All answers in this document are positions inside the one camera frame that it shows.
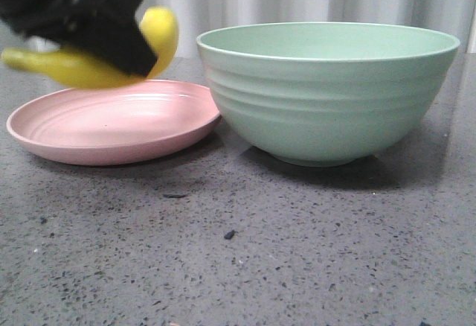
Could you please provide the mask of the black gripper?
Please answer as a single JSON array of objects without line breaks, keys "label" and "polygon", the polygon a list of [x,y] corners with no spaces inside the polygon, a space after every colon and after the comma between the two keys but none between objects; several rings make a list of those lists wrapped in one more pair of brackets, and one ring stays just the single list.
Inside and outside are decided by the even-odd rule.
[{"label": "black gripper", "polygon": [[1,0],[1,20],[22,36],[59,38],[112,64],[147,76],[158,56],[135,20],[143,0]]}]

